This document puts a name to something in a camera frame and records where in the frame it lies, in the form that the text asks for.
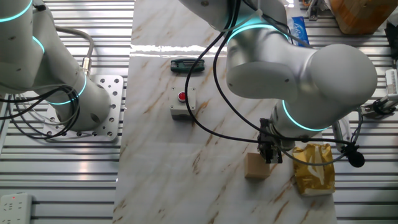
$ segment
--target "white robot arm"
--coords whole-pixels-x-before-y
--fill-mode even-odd
[[[218,30],[226,24],[228,4],[236,2],[180,1]],[[287,23],[285,8],[278,0],[250,3]],[[253,12],[242,3],[237,24]],[[310,138],[365,103],[376,89],[377,73],[370,59],[354,47],[297,47],[274,26],[255,18],[236,28],[228,40],[226,81],[239,96],[280,99],[267,124],[270,133]],[[294,142],[279,141],[278,147],[290,150]]]
[[[0,2],[0,91],[38,94],[48,85],[72,86],[78,93],[80,115],[71,130],[87,131],[99,126],[110,111],[106,90],[93,83],[62,44],[49,9],[41,0]],[[72,116],[66,93],[48,98],[60,121]]]

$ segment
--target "power strip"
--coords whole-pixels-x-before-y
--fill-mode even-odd
[[[31,210],[31,195],[4,195],[0,198],[0,224],[29,224]]]

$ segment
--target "metal table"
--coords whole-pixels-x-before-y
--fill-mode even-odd
[[[122,75],[127,81],[134,1],[51,0],[46,3],[58,26],[80,29],[94,37],[92,74]],[[392,60],[383,30],[374,35],[345,37],[331,15],[319,16],[316,22],[306,18],[305,22],[313,46],[344,43],[366,53],[376,66],[379,80],[369,102],[386,94],[384,71],[391,68]],[[88,43],[78,37],[60,35],[69,51],[81,61]],[[45,114],[47,107],[41,104],[38,109]],[[42,126],[32,118],[29,121],[38,128]],[[356,114],[350,116],[350,123],[353,129],[357,126]],[[49,144],[21,136],[13,125],[8,125],[0,137],[0,195],[32,194],[34,224],[110,224],[122,126],[123,117],[119,138],[114,144]],[[382,121],[365,120],[359,143],[367,166],[336,174],[334,199],[340,224],[398,222],[395,214],[398,211],[397,133],[396,115]],[[331,129],[324,135],[332,137]]]

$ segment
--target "red button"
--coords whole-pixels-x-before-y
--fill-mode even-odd
[[[179,102],[185,102],[185,93],[184,92],[181,92],[181,93],[179,93],[178,94],[178,100],[179,100]]]

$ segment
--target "gold foil package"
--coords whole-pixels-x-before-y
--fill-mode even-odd
[[[330,162],[333,160],[329,144],[308,144],[305,149],[295,147],[293,156],[311,163]],[[335,168],[326,166],[307,166],[293,161],[294,174],[298,191],[304,196],[328,195],[335,192]]]

